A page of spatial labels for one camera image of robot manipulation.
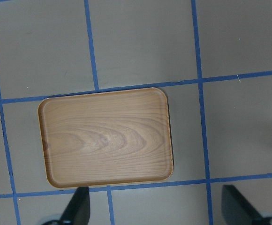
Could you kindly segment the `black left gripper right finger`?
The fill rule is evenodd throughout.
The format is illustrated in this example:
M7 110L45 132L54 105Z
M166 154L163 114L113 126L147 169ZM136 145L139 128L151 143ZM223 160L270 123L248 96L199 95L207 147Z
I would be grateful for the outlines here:
M223 185L221 212L227 225L257 225L262 215L234 185Z

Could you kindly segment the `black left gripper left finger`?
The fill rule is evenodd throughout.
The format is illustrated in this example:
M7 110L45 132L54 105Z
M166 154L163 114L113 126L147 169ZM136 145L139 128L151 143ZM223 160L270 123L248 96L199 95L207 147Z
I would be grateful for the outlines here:
M60 225L87 225L90 214L89 188L78 187L60 217Z

